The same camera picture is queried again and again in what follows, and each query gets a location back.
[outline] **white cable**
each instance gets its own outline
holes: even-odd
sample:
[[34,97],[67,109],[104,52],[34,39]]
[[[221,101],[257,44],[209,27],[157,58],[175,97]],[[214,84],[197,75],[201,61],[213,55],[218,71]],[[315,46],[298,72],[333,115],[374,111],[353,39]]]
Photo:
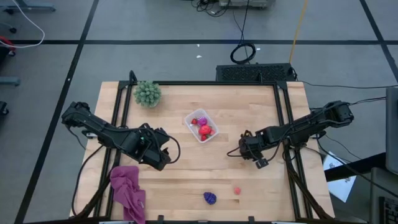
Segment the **white cable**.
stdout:
[[43,31],[38,25],[36,25],[33,21],[31,21],[31,20],[25,15],[25,13],[24,13],[24,12],[22,11],[22,9],[19,7],[18,3],[15,2],[15,0],[12,0],[12,1],[13,1],[13,3],[18,7],[18,9],[19,9],[20,12],[22,13],[22,15],[24,15],[24,17],[25,17],[31,24],[33,24],[33,25],[36,26],[40,31],[42,31],[43,37],[42,37],[42,40],[41,40],[39,43],[33,44],[33,45],[26,45],[26,46],[12,46],[12,45],[8,45],[8,44],[4,43],[4,42],[1,41],[1,40],[0,40],[0,43],[2,43],[3,45],[5,45],[5,46],[7,46],[7,47],[14,47],[14,48],[17,48],[17,49],[39,46],[39,45],[43,42],[43,40],[44,40],[44,37],[45,37],[44,31]]

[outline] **succulent plant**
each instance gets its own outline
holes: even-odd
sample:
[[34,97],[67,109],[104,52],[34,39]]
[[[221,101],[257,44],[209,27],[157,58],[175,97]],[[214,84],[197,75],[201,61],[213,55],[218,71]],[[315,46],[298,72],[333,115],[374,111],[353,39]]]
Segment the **succulent plant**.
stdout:
[[134,96],[136,97],[136,103],[141,104],[143,107],[153,108],[160,101],[162,92],[159,84],[153,84],[152,81],[142,81],[138,82]]

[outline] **wooden tabletop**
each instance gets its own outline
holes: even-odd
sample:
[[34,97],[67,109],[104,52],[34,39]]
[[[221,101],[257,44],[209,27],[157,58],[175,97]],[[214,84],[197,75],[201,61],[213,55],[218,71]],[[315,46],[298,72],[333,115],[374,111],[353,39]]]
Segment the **wooden tabletop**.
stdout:
[[[95,115],[110,122],[117,92],[117,82],[103,82]],[[122,155],[122,166],[139,166],[139,185],[146,191],[146,219],[156,220],[164,215],[165,220],[214,220],[245,221],[254,216],[256,221],[294,220],[287,171],[282,159],[282,150],[270,164],[257,169],[251,161],[227,157],[226,153],[238,146],[240,134],[248,129],[276,125],[278,117],[274,92],[271,86],[160,86],[162,99],[152,109],[142,108],[131,99],[127,125],[130,128],[148,123],[162,127],[175,137],[182,148],[181,157],[175,164],[166,165],[161,172],[148,165],[138,165],[130,157]],[[303,84],[288,83],[294,119],[309,114]],[[118,122],[120,123],[126,91],[121,101]],[[287,121],[280,92],[285,121]],[[199,143],[184,123],[184,117],[203,108],[220,130],[211,141]],[[100,145],[96,139],[88,141],[84,159]],[[315,141],[308,146],[317,148]],[[172,160],[177,155],[173,141],[166,143]],[[275,149],[263,151],[270,157]],[[75,200],[79,212],[98,188],[105,150],[102,149],[84,168]],[[323,173],[320,156],[302,149],[302,159],[309,191],[325,209],[334,216],[330,195]],[[233,189],[241,188],[235,195]],[[108,190],[104,193],[101,214],[105,213]],[[208,205],[204,192],[217,195],[217,202]],[[300,212],[305,217],[302,195],[297,188]],[[123,207],[114,202],[113,220],[123,219]]]

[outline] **black floor stripe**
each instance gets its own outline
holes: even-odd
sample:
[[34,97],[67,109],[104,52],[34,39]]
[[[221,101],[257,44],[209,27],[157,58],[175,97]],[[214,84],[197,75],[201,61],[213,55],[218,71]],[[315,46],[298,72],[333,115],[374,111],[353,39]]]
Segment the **black floor stripe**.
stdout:
[[[12,40],[14,44],[36,44],[38,40]],[[161,44],[238,44],[239,40],[86,40],[85,44],[98,45],[161,45]],[[245,40],[254,44],[291,45],[293,40]],[[398,40],[385,41],[398,45]],[[79,40],[45,40],[42,44],[79,44]],[[297,45],[377,45],[378,40],[298,40]]]
[[384,38],[381,35],[381,32],[376,24],[376,21],[373,18],[373,15],[368,7],[368,4],[366,4],[365,0],[359,0],[359,1],[361,2],[363,10],[365,11],[366,17],[368,17],[369,23],[371,24],[373,32],[377,37],[377,40],[380,42],[381,49],[384,53],[384,56],[386,56],[386,60],[387,60],[388,64],[390,65],[391,71],[394,74],[396,80],[398,81],[397,64],[396,64],[394,58],[392,57],[390,50],[388,49],[388,46],[387,46],[387,44],[391,44],[391,45],[393,45],[394,43],[396,44],[397,41],[396,40],[384,41]]
[[60,97],[58,99],[57,106],[55,107],[55,111],[52,116],[49,129],[47,130],[47,134],[45,135],[43,146],[39,153],[39,158],[36,161],[36,165],[34,167],[32,176],[30,177],[30,181],[29,181],[29,184],[25,191],[24,198],[22,199],[22,203],[19,207],[18,214],[15,219],[16,224],[20,224],[20,223],[24,222],[27,210],[29,208],[30,201],[32,199],[33,193],[36,188],[37,181],[39,179],[40,173],[41,173],[43,165],[44,165],[44,160],[49,151],[50,143],[51,143],[52,137],[54,135],[55,128],[57,127],[57,124],[58,124],[58,121],[59,121],[59,118],[61,115],[61,111],[62,111],[63,104],[65,102],[65,98],[67,97],[67,93],[68,93],[70,83],[73,78],[73,74],[75,73],[76,66],[79,61],[80,54],[81,54],[81,51],[84,46],[84,41],[87,38],[88,30],[90,29],[91,22],[93,21],[93,17],[94,17],[94,14],[95,14],[95,11],[96,11],[96,8],[98,5],[98,1],[99,0],[93,1],[93,5],[91,6],[90,13],[88,14],[88,18],[86,20],[86,24],[83,29],[83,33],[81,34],[81,37],[80,37],[80,40],[78,43],[78,47],[76,48],[75,56],[73,57],[73,60],[71,62],[71,65],[70,65],[70,68],[68,71],[68,75],[65,79],[65,83],[63,84],[62,91],[61,91]]

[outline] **white paper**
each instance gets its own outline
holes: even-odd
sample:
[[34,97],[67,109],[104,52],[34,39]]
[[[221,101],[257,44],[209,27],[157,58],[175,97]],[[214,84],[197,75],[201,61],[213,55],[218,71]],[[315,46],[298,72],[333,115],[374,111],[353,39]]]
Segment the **white paper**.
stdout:
[[[323,161],[323,170],[328,170],[342,165],[343,164],[341,162],[327,155]],[[345,179],[328,182],[329,192],[345,203],[349,193],[351,192],[351,189],[353,188],[355,178],[356,176],[352,176]]]

